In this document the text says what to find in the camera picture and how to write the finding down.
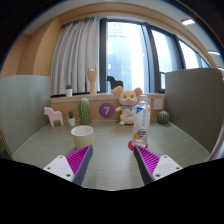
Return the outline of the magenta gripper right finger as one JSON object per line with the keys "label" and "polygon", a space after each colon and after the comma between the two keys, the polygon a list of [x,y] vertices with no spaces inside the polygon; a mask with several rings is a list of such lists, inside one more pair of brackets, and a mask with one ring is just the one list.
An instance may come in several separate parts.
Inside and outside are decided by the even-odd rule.
{"label": "magenta gripper right finger", "polygon": [[145,185],[182,169],[182,167],[168,155],[159,156],[138,145],[134,146],[134,156],[137,160],[140,174]]}

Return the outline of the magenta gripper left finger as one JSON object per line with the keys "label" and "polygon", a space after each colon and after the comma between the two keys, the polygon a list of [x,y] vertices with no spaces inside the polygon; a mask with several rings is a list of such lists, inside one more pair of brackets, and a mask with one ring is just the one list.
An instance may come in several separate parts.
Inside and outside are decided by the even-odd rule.
{"label": "magenta gripper left finger", "polygon": [[44,170],[81,186],[92,155],[93,147],[88,145],[68,156],[57,156]]}

